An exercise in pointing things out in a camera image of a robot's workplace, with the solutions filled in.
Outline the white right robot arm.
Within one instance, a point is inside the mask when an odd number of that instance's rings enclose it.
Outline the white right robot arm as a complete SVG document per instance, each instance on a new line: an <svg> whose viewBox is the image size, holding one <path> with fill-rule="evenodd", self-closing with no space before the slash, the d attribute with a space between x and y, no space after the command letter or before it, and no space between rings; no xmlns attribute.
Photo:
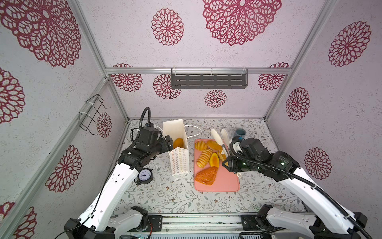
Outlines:
<svg viewBox="0 0 382 239"><path fill-rule="evenodd" d="M225 133L212 129L211 136L222 146L227 158L222 166L229 172L258 172L280 183L294 193L312 214L284 212L271 205L263 205L255 215L242 216L244 235L270 235L290 230L309 239L371 238L366 231L367 217L354 213L334 200L315 184L303 168L289 154L270 153L259 139L236 136L227 140Z"/></svg>

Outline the yellow oval fake bread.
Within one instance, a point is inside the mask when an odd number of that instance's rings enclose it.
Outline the yellow oval fake bread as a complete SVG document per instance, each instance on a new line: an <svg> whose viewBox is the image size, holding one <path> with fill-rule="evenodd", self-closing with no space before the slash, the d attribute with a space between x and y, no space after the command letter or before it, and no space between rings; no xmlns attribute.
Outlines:
<svg viewBox="0 0 382 239"><path fill-rule="evenodd" d="M211 167L219 168L219 157L217 153L213 153L210 157L209 164Z"/></svg>

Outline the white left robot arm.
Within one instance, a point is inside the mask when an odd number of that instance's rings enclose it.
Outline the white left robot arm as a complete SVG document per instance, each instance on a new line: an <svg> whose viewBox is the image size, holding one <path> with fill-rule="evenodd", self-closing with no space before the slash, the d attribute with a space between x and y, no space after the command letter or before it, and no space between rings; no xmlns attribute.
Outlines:
<svg viewBox="0 0 382 239"><path fill-rule="evenodd" d="M77 219L69 219L64 233L70 239L118 239L132 230L148 227L148 211L133 206L122 216L111 215L127 188L157 155L173 150L173 140L153 126L144 126L122 151L100 193Z"/></svg>

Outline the glazed brown fake pastry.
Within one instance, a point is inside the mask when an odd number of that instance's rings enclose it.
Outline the glazed brown fake pastry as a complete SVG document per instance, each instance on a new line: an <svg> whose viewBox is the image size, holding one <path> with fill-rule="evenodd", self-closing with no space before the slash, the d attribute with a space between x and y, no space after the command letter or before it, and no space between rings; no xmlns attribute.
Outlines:
<svg viewBox="0 0 382 239"><path fill-rule="evenodd" d="M195 181L211 186L216 180L217 172L218 168L216 166L204 169L195 176Z"/></svg>

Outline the white paper gift bag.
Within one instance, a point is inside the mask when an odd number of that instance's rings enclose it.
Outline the white paper gift bag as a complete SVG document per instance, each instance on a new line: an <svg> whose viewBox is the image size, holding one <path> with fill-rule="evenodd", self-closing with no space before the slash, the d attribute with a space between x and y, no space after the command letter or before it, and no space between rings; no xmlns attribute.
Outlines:
<svg viewBox="0 0 382 239"><path fill-rule="evenodd" d="M199 130L198 133L187 136L186 127ZM183 119L163 122L163 127L155 126L163 136L169 136L173 140L173 148L168 152L170 158L171 174L177 176L189 173L189 146L188 139L198 136L202 130L195 125L185 125Z"/></svg>

